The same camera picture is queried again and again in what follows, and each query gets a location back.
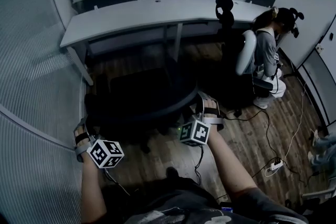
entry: ribbed glass panel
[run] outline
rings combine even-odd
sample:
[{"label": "ribbed glass panel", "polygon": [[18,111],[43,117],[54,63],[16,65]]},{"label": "ribbed glass panel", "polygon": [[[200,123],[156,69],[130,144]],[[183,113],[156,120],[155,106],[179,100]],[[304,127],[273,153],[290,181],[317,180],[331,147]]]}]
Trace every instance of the ribbed glass panel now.
[{"label": "ribbed glass panel", "polygon": [[0,104],[73,146],[81,76],[59,50],[64,31],[52,0],[0,0]]},{"label": "ribbed glass panel", "polygon": [[0,113],[0,213],[8,223],[79,223],[80,182],[74,151]]}]

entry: woman's hair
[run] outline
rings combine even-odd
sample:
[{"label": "woman's hair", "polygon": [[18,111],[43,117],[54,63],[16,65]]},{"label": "woman's hair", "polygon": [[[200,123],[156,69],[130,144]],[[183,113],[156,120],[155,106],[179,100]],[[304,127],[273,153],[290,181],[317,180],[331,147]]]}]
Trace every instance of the woman's hair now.
[{"label": "woman's hair", "polygon": [[260,14],[257,18],[255,18],[252,30],[255,32],[260,28],[267,27],[271,24],[271,22],[282,23],[283,30],[285,32],[291,31],[295,25],[295,18],[293,13],[287,8],[276,8],[272,9]]}]

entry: cube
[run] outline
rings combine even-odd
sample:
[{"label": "cube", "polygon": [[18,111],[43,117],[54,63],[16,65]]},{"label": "cube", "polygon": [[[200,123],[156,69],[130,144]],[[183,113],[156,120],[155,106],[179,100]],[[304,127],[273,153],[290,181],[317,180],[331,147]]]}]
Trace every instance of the cube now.
[{"label": "cube", "polygon": [[188,146],[206,145],[210,132],[210,124],[195,120],[182,125],[178,139]]},{"label": "cube", "polygon": [[99,168],[113,168],[124,157],[120,144],[107,140],[96,140],[87,153]]}]

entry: curved white table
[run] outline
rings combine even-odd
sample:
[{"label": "curved white table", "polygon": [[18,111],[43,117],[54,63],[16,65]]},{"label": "curved white table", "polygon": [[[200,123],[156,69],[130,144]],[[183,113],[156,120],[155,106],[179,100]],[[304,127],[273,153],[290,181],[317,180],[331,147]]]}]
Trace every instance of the curved white table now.
[{"label": "curved white table", "polygon": [[[216,0],[138,0],[116,4],[74,16],[63,36],[66,47],[89,85],[93,81],[81,63],[75,46],[96,38],[151,26],[178,24],[175,39],[175,59],[178,56],[182,26],[185,22],[218,20]],[[251,23],[266,7],[234,1],[231,10],[236,22]]]}]

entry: jeans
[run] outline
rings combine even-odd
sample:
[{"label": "jeans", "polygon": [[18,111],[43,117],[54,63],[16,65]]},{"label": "jeans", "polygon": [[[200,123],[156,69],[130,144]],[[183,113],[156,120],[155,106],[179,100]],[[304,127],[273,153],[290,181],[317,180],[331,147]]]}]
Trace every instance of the jeans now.
[{"label": "jeans", "polygon": [[330,158],[336,157],[336,133],[330,133],[325,137],[320,137],[315,141],[315,147],[327,146],[328,149],[322,154],[317,154],[311,159],[312,166],[323,165],[329,162]]}]

